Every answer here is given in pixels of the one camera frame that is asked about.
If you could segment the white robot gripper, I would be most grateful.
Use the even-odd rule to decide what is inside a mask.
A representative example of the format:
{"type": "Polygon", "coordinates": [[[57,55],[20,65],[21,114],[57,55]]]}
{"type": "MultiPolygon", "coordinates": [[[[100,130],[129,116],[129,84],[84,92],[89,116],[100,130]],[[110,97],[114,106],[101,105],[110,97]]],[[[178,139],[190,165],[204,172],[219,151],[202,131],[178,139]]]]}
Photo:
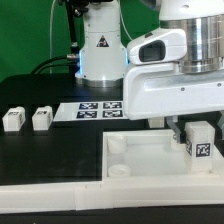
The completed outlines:
{"type": "Polygon", "coordinates": [[[131,66],[123,82],[124,113],[131,120],[167,117],[181,142],[179,115],[217,112],[216,136],[224,139],[224,69],[181,74],[173,63],[131,66]]]}

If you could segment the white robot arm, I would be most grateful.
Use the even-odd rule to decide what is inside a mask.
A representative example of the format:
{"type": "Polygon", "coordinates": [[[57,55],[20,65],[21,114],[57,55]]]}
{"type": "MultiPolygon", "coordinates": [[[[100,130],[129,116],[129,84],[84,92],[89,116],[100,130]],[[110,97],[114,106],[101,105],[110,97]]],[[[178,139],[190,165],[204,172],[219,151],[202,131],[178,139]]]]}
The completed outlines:
{"type": "Polygon", "coordinates": [[[224,110],[224,0],[161,0],[159,27],[132,40],[123,80],[126,116],[175,118],[224,110]]]}

